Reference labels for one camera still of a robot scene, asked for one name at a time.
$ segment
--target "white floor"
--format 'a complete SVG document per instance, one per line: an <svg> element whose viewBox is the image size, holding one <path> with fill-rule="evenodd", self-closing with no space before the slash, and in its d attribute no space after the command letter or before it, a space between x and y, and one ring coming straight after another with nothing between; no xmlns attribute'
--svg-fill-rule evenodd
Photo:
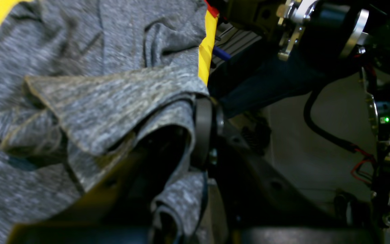
<svg viewBox="0 0 390 244"><path fill-rule="evenodd" d="M350 175L362 155L339 148L308 128L303 119L308 96L284 99L265 108L272 128L267 161L325 210L331 210L338 188L369 201L370 190ZM316 100L311 115L324 130L374 154L375 138L366 106L356 74L328 85ZM386 243L390 244L390 235Z"/></svg>

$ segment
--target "bolt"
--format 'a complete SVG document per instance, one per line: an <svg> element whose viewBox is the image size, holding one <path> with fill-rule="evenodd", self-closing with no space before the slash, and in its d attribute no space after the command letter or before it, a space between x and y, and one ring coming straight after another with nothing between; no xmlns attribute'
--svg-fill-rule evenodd
<svg viewBox="0 0 390 244"><path fill-rule="evenodd" d="M218 151L215 148L210 151L210 163L212 165L218 164Z"/></svg>
<svg viewBox="0 0 390 244"><path fill-rule="evenodd" d="M366 50L365 47L361 46L358 50L359 54L365 54Z"/></svg>

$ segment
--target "dark blue jeans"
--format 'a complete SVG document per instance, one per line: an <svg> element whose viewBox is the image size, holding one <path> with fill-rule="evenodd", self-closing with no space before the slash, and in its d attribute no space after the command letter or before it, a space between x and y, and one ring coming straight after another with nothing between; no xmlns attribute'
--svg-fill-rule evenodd
<svg viewBox="0 0 390 244"><path fill-rule="evenodd" d="M211 74L210 95L220 101L227 117L309 93L359 68L351 59L327 60L317 52L296 50L287 62L279 60L277 54L277 46L260 40Z"/></svg>

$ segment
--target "black cable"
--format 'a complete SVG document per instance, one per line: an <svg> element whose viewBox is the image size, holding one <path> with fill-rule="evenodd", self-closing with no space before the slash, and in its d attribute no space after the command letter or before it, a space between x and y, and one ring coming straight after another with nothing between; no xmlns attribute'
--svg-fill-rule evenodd
<svg viewBox="0 0 390 244"><path fill-rule="evenodd" d="M356 169L356 174L358 174L359 176L361 176L362 178L365 178L367 179L369 182L372 182L373 179L371 176L369 175L366 175L364 173L361 172L361 168L362 168L362 165L360 165L357 169Z"/></svg>
<svg viewBox="0 0 390 244"><path fill-rule="evenodd" d="M348 142L346 140L343 140L341 138L338 138L338 137L326 132L322 128L318 127L311 119L311 108L314 105L314 102L316 101L317 97L319 96L320 92L323 90L324 87L325 87L325 85L314 89L312 91L311 95L309 96L308 101L305 104L305 110L303 112L303 117L305 119L305 122L312 131L319 134L324 139L336 144L337 146L339 146L339 147L341 147L341 148L343 148L351 153L355 153L356 150L359 149L358 146L356 146L355 144L353 144L351 142Z"/></svg>
<svg viewBox="0 0 390 244"><path fill-rule="evenodd" d="M382 162L390 153L390 145L386 148L383 154L380 156L379 161Z"/></svg>
<svg viewBox="0 0 390 244"><path fill-rule="evenodd" d="M379 9L378 7L374 6L373 4L370 4L370 7L376 10L377 12L381 13L382 15L387 15L384 11Z"/></svg>
<svg viewBox="0 0 390 244"><path fill-rule="evenodd" d="M226 40L225 42L223 42L223 43L217 45L217 47L220 47L220 46L223 46L223 45L229 43L230 40L237 34L237 32L239 32L239 31L234 32L234 33L231 35L231 37L228 38L228 40Z"/></svg>

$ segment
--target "gray heather fabric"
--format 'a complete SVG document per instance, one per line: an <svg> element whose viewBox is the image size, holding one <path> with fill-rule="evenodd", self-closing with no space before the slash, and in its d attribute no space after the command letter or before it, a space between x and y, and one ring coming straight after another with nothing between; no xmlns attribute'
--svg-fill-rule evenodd
<svg viewBox="0 0 390 244"><path fill-rule="evenodd" d="M79 199L68 165L89 190L152 131L179 125L193 135L194 95L207 95L197 77L205 13L203 0L13 8L0 27L0 243L14 223L49 218ZM194 141L152 203L155 216L177 213L186 239L205 184L189 173Z"/></svg>

